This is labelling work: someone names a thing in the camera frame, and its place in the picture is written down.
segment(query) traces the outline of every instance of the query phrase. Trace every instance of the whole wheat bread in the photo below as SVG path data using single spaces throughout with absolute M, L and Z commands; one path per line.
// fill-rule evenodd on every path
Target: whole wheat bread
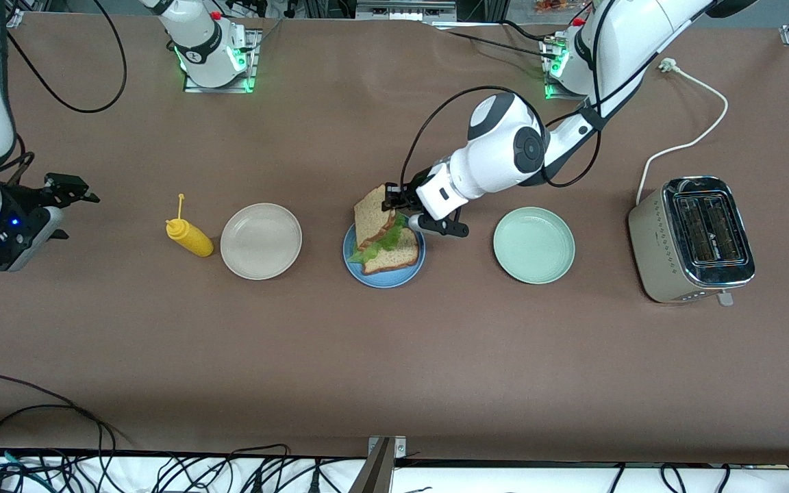
M 370 246 L 370 243 L 381 240 L 395 225 L 397 212 L 382 210 L 382 201 L 385 198 L 386 187 L 382 184 L 370 190 L 370 193 L 355 205 L 355 240 L 358 249 L 362 252 Z
M 401 229 L 401 237 L 398 238 L 397 246 L 394 250 L 380 249 L 379 255 L 375 259 L 364 263 L 364 275 L 376 274 L 387 270 L 397 270 L 405 266 L 415 265 L 419 260 L 419 242 L 416 234 L 408 227 Z

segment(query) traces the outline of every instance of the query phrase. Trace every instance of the plate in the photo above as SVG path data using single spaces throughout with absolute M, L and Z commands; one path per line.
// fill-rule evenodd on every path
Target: plate
M 416 273 L 419 272 L 419 269 L 422 268 L 422 264 L 425 263 L 425 238 L 422 237 L 422 234 L 418 231 L 414 231 L 414 233 L 416 233 L 416 240 L 419 243 L 419 260 L 416 261 L 416 263 L 397 270 L 364 275 L 363 265 L 355 262 L 347 262 L 347 259 L 355 253 L 356 247 L 355 225 L 351 225 L 345 234 L 345 238 L 342 239 L 342 261 L 345 262 L 345 268 L 349 269 L 349 272 L 355 279 L 358 279 L 361 283 L 371 288 L 381 288 L 385 290 L 385 288 L 397 288 L 407 283 L 407 281 L 412 279 Z
M 512 210 L 498 222 L 495 258 L 519 281 L 546 284 L 568 272 L 574 262 L 574 236 L 564 221 L 539 207 Z
M 300 223 L 275 203 L 255 203 L 234 214 L 221 234 L 221 256 L 233 274 L 263 281 L 285 272 L 303 244 Z

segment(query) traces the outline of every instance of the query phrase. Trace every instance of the light green plate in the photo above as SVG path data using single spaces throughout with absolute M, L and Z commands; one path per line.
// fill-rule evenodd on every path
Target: light green plate
M 556 281 L 574 262 L 574 237 L 564 221 L 539 207 L 513 210 L 498 222 L 495 258 L 517 280 L 529 284 Z

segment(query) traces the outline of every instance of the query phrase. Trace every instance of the toaster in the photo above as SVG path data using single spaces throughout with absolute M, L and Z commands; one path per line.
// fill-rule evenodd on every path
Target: toaster
M 629 236 L 644 290 L 661 303 L 687 303 L 754 278 L 754 258 L 732 192 L 715 177 L 676 178 L 629 213 Z

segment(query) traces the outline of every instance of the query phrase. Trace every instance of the mustard bottle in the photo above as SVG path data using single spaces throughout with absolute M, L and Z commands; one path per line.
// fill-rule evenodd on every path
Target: mustard bottle
M 166 222 L 166 234 L 194 255 L 200 257 L 212 255 L 215 251 L 212 240 L 209 240 L 200 228 L 181 218 L 182 202 L 184 202 L 184 194 L 178 194 L 178 218 Z

